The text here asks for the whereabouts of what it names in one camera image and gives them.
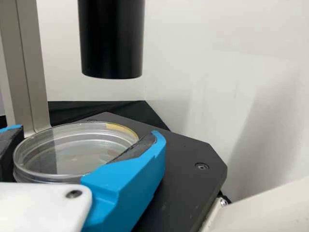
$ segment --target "blue plastic holder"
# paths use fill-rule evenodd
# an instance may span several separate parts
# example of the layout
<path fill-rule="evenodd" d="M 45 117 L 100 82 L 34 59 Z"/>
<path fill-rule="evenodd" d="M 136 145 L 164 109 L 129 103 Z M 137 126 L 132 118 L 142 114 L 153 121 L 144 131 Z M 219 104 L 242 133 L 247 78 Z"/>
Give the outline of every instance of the blue plastic holder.
<path fill-rule="evenodd" d="M 102 165 L 81 178 L 92 191 L 84 232 L 128 232 L 153 198 L 165 172 L 166 140 L 156 142 L 137 158 Z"/>
<path fill-rule="evenodd" d="M 21 128 L 21 127 L 22 127 L 21 124 L 12 125 L 12 126 L 0 129 L 0 133 L 6 132 L 6 131 L 9 131 L 9 130 L 14 130 L 14 129 Z"/>

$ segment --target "yellow label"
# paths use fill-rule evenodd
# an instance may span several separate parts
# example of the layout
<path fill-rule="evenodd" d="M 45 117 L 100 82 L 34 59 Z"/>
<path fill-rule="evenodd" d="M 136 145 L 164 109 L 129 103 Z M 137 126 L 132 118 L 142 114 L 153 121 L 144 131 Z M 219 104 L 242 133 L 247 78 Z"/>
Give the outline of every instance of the yellow label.
<path fill-rule="evenodd" d="M 126 133 L 130 133 L 133 136 L 135 136 L 137 139 L 139 138 L 137 136 L 137 134 L 133 130 L 131 130 L 131 129 L 127 128 L 127 127 L 121 126 L 119 124 L 107 123 L 106 124 L 106 128 L 107 129 L 112 129 L 112 130 L 123 131 L 123 132 L 126 132 Z"/>

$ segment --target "white wall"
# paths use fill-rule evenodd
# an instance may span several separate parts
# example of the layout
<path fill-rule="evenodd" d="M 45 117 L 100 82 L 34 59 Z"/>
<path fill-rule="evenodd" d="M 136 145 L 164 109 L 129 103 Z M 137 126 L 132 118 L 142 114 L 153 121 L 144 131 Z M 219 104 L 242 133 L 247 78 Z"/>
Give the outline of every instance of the white wall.
<path fill-rule="evenodd" d="M 115 81 L 81 73 L 77 0 L 37 0 L 37 6 L 49 101 L 143 99 L 142 78 Z"/>
<path fill-rule="evenodd" d="M 237 200 L 309 174 L 309 1 L 147 0 L 146 99 Z"/>

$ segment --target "clear plastic petri dish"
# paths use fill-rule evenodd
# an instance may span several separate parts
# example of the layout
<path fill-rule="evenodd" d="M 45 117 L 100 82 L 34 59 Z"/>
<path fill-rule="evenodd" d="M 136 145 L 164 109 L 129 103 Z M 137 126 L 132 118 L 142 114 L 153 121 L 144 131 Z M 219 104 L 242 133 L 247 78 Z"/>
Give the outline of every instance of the clear plastic petri dish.
<path fill-rule="evenodd" d="M 138 141 L 137 134 L 108 122 L 71 123 L 28 137 L 14 151 L 17 182 L 79 183 Z"/>

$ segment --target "metal screw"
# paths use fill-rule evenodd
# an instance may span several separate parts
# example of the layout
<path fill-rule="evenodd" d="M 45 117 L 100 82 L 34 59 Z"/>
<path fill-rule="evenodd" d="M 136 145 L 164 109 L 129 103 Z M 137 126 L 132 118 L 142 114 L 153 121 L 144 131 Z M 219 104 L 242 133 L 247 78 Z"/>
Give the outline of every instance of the metal screw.
<path fill-rule="evenodd" d="M 206 170 L 209 169 L 209 166 L 205 163 L 196 163 L 195 166 L 200 170 Z"/>
<path fill-rule="evenodd" d="M 221 199 L 221 200 L 220 200 L 220 205 L 221 205 L 222 207 L 224 207 L 224 206 L 228 205 L 228 203 L 227 203 L 226 200 Z"/>
<path fill-rule="evenodd" d="M 70 198 L 70 199 L 72 199 L 72 198 L 77 198 L 77 197 L 79 197 L 80 195 L 82 195 L 82 191 L 80 191 L 80 190 L 72 190 L 72 191 L 70 191 L 70 192 L 68 192 L 67 194 L 66 194 L 66 198 Z"/>

